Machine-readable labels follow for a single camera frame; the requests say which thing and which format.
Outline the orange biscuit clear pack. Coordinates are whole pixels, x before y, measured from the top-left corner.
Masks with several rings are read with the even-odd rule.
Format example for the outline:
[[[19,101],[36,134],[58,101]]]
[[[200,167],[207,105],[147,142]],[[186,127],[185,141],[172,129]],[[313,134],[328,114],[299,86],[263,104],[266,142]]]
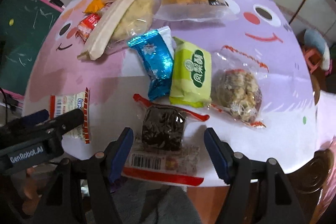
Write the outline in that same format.
[[[161,0],[155,19],[207,22],[233,20],[235,15],[224,0]]]

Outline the green chalkboard pink frame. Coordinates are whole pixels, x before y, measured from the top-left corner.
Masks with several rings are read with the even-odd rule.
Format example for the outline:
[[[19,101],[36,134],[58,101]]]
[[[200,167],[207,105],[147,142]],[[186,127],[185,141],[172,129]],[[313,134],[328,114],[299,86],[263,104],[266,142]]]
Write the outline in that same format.
[[[39,50],[63,9],[48,0],[2,0],[1,88],[24,96]]]

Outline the brown wooden bedpost knob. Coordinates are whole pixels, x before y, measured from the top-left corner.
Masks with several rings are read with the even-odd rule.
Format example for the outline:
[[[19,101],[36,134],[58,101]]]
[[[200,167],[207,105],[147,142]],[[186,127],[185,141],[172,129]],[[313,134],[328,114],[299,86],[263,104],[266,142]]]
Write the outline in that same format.
[[[319,150],[313,159],[287,177],[295,192],[311,194],[323,187],[333,168],[334,156],[330,149]]]

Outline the cartoon face table cover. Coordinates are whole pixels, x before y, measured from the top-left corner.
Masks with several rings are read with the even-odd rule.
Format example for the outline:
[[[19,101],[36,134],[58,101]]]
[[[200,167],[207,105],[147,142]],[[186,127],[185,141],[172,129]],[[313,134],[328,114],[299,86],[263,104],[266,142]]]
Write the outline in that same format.
[[[64,151],[80,160],[104,149],[126,127],[133,130],[135,137],[141,128],[142,111],[133,95],[138,93],[149,100],[150,78],[137,51],[128,45],[116,52],[104,51],[95,61],[77,59],[85,43],[65,26],[76,27],[84,19],[84,10],[91,1],[72,0],[51,28],[34,63],[23,110],[25,114],[42,109],[49,112],[51,95],[71,95],[88,88],[90,143],[66,135],[62,140]],[[260,114],[265,128],[248,127],[211,108],[211,102],[201,108],[173,105],[170,94],[151,101],[210,116],[206,122],[189,124],[185,132],[201,148],[198,174],[204,181],[200,186],[223,183],[206,150],[207,128],[214,129],[234,151],[251,160],[276,159],[285,173],[294,172],[313,157],[317,138],[310,75],[297,39],[276,4],[271,0],[224,1],[235,19],[169,22],[155,19],[154,15],[148,30],[168,26],[174,52],[175,37],[193,43],[210,55],[229,45],[269,67],[261,86]]]

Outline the red white striped snack pack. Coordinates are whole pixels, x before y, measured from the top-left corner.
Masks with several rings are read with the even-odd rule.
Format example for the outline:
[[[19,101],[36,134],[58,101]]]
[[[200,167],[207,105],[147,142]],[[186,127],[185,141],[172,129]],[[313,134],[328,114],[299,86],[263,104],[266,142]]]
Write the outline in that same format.
[[[89,109],[89,89],[86,88],[83,92],[63,96],[50,96],[49,113],[50,118],[56,118],[64,113],[80,109],[84,113],[84,124],[72,129],[66,136],[73,139],[80,139],[85,144],[90,143],[89,124],[88,124],[88,109]]]

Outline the green pineapple cake pack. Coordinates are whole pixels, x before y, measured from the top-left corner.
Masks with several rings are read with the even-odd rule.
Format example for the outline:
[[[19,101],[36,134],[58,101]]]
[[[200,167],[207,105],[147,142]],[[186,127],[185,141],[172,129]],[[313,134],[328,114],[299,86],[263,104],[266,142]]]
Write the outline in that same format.
[[[211,102],[212,60],[206,50],[175,37],[169,100],[173,105],[201,108]]]

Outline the red label snack clear pack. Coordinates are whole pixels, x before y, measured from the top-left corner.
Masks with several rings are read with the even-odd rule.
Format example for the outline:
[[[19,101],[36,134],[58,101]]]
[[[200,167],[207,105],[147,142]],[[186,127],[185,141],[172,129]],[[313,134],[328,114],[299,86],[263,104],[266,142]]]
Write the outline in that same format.
[[[101,19],[100,15],[90,14],[86,16],[78,25],[76,31],[76,37],[82,39],[83,43],[87,41],[91,32]]]

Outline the blue foil snack pack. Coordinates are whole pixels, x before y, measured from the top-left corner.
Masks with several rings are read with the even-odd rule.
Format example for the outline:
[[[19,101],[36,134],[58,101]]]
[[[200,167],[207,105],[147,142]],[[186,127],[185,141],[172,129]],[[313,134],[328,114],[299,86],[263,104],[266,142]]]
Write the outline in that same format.
[[[168,26],[150,30],[127,42],[136,50],[150,78],[147,97],[150,101],[170,94],[174,49],[171,29]]]

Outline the dark seaweed snack red-trim pack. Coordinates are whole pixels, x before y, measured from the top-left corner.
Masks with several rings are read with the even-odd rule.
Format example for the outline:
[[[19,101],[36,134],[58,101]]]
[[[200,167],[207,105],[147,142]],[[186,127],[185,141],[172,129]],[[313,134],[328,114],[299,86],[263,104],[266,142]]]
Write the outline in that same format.
[[[210,116],[178,106],[154,103],[138,93],[133,100],[141,106],[140,130],[123,168],[127,177],[163,184],[200,186],[199,145],[185,136],[187,126],[206,122]]]

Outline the nut cluster snack clear pack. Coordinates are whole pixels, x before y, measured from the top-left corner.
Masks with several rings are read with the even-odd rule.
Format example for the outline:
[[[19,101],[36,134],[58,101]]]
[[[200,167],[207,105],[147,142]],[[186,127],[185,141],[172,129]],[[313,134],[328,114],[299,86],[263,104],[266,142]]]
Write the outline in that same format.
[[[261,86],[269,67],[258,58],[232,46],[211,53],[210,107],[248,127],[265,128],[261,118]]]

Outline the pale rice crisp square pack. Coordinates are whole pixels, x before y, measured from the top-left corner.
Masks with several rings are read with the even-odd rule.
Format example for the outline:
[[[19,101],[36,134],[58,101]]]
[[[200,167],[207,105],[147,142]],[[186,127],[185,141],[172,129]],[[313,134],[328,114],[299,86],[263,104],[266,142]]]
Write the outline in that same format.
[[[106,52],[118,51],[127,46],[127,41],[147,32],[161,0],[135,0],[121,18],[112,34]]]

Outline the pink plastic stool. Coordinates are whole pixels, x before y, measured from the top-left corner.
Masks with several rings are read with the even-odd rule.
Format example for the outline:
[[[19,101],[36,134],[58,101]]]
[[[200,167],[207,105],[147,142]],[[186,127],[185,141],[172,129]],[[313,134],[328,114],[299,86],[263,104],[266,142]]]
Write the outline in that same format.
[[[322,55],[317,48],[307,46],[302,47],[302,53],[309,69],[309,73],[312,75],[322,64]]]

